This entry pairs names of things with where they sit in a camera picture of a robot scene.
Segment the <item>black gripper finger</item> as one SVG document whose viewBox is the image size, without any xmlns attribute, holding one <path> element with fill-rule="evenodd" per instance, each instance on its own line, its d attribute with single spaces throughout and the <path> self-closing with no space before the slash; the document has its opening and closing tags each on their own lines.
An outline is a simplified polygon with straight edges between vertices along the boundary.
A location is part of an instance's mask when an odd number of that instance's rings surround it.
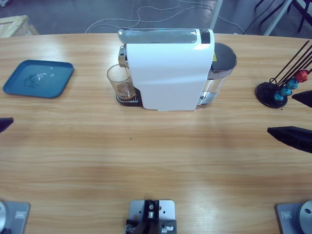
<svg viewBox="0 0 312 234">
<path fill-rule="evenodd" d="M 294 94 L 292 95 L 292 99 L 295 99 L 308 107 L 312 107 L 312 90 Z"/>
<path fill-rule="evenodd" d="M 1 117 L 0 118 L 0 133 L 4 132 L 13 122 L 14 122 L 14 119 L 12 117 Z"/>
<path fill-rule="evenodd" d="M 269 127 L 267 132 L 276 140 L 295 149 L 312 152 L 312 131 L 294 126 Z"/>
</svg>

